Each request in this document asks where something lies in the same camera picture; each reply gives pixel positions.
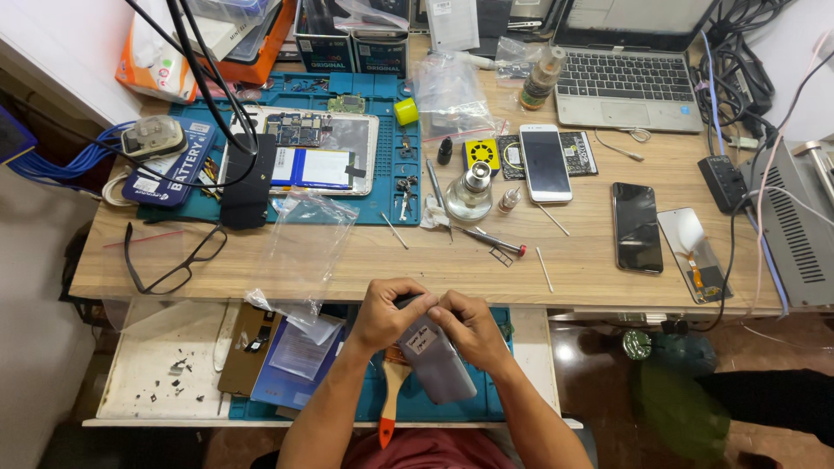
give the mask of sim tray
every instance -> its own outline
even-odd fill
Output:
[[[506,265],[507,267],[513,265],[513,260],[498,246],[492,246],[492,248],[490,248],[490,254],[492,254],[492,256],[495,257],[501,264]]]

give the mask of laptop screen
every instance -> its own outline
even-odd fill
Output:
[[[565,0],[553,44],[683,52],[720,0]]]
[[[622,33],[689,34],[712,0],[575,0],[568,27]]]

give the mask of red shirt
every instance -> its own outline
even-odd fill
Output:
[[[384,451],[376,432],[348,451],[343,469],[516,469],[476,429],[402,428]]]

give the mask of phone screen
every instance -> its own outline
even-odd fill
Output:
[[[645,185],[614,183],[617,263],[623,269],[663,271],[661,232],[655,190]]]
[[[559,132],[522,132],[521,142],[530,188],[542,192],[570,192]]]

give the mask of paintbrush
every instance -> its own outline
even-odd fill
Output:
[[[382,449],[385,449],[394,435],[399,389],[411,372],[411,365],[396,344],[385,349],[382,370],[385,372],[388,394],[385,396],[385,404],[382,406],[382,414],[379,416],[379,445],[382,446]]]

